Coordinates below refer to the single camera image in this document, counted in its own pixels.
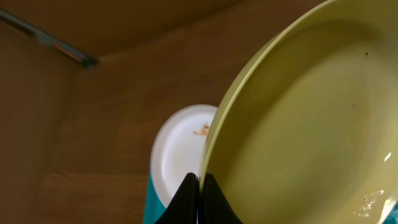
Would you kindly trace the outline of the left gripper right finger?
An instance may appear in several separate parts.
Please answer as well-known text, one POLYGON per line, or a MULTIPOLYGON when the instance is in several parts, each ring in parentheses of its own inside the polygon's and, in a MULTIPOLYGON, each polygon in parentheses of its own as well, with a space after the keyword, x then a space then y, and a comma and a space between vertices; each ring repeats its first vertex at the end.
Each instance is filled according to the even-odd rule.
POLYGON ((199 224, 243 224, 212 174, 206 174, 198 206, 199 224))

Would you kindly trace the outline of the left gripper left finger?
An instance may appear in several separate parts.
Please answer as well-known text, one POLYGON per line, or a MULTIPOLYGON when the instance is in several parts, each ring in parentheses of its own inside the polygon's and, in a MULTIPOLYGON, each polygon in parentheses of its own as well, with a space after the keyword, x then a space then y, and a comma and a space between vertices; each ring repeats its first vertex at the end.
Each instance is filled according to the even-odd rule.
POLYGON ((196 175, 188 173, 155 224, 196 224, 198 189, 196 175))

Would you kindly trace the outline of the yellow-green rimmed plate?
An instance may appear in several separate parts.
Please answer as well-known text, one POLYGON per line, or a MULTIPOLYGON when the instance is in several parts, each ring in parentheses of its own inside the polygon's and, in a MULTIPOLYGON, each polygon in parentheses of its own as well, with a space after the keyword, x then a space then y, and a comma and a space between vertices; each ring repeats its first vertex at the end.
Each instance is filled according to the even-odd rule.
POLYGON ((397 0, 325 1, 225 94, 200 178, 243 223, 397 221, 397 0))

